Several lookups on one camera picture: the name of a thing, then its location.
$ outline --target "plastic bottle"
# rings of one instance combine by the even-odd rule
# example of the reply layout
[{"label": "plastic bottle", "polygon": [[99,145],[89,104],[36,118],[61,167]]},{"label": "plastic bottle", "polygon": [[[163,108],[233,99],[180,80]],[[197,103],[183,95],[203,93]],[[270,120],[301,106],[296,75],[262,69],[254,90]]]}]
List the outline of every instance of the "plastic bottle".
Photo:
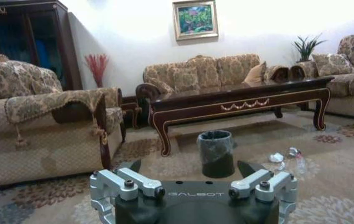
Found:
[{"label": "plastic bottle", "polygon": [[305,174],[306,173],[306,160],[302,156],[301,153],[297,154],[296,156],[296,162],[297,162],[297,171],[300,174]]}]

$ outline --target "wooden cabinet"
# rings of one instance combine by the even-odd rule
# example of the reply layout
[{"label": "wooden cabinet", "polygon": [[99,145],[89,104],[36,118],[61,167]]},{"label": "wooden cabinet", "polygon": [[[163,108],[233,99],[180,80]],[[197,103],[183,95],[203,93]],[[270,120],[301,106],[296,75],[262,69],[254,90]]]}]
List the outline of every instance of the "wooden cabinet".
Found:
[{"label": "wooden cabinet", "polygon": [[0,54],[53,70],[64,90],[83,88],[67,7],[57,0],[0,0]]}]

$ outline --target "patterned carpet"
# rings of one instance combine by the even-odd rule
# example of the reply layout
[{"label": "patterned carpet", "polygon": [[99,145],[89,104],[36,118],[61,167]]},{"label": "patterned carpet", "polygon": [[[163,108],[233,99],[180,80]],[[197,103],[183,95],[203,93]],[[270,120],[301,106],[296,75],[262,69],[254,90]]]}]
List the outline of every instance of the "patterned carpet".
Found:
[{"label": "patterned carpet", "polygon": [[[285,170],[300,180],[297,210],[293,224],[354,223],[354,119],[326,116],[326,131],[313,128],[312,112],[288,111],[284,118],[270,114],[224,119],[197,125],[199,130],[215,125],[233,134],[235,160],[261,163],[274,170],[268,155],[286,155],[294,146],[304,154],[306,171],[297,171],[297,162],[286,158]],[[143,159],[141,173],[160,180],[208,180],[201,175],[196,147],[197,133],[188,126],[171,132],[179,143],[169,157],[160,156],[160,141],[152,129],[129,130],[128,142],[112,161]],[[240,179],[240,173],[223,180]],[[0,191],[0,223],[96,224],[97,213],[91,208],[88,174],[24,184]]]}]

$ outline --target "silver bracket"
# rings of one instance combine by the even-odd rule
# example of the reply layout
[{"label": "silver bracket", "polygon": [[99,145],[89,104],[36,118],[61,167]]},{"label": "silver bracket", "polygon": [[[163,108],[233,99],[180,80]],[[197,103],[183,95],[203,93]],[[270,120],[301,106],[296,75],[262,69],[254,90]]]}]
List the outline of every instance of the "silver bracket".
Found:
[{"label": "silver bracket", "polygon": [[229,196],[233,199],[246,198],[250,196],[250,191],[261,181],[266,181],[273,176],[273,173],[265,169],[258,170],[240,181],[231,183]]},{"label": "silver bracket", "polygon": [[115,224],[112,214],[115,198],[120,196],[125,201],[136,199],[139,197],[139,186],[104,169],[91,175],[89,189],[91,206],[97,210],[101,222]]},{"label": "silver bracket", "polygon": [[269,181],[261,181],[256,186],[256,198],[264,202],[272,202],[277,196],[280,198],[280,224],[288,223],[289,214],[296,209],[297,202],[297,178],[280,172]]},{"label": "silver bracket", "polygon": [[125,180],[133,180],[147,197],[161,198],[164,196],[165,190],[163,188],[163,183],[159,180],[147,178],[128,168],[119,169],[117,175]]}]

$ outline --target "framed painting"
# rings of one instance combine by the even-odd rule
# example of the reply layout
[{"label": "framed painting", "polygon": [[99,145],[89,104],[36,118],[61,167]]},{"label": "framed painting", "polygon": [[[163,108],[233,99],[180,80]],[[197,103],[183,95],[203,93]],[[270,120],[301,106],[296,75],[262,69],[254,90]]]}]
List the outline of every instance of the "framed painting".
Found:
[{"label": "framed painting", "polygon": [[216,0],[172,3],[176,40],[219,36]]}]

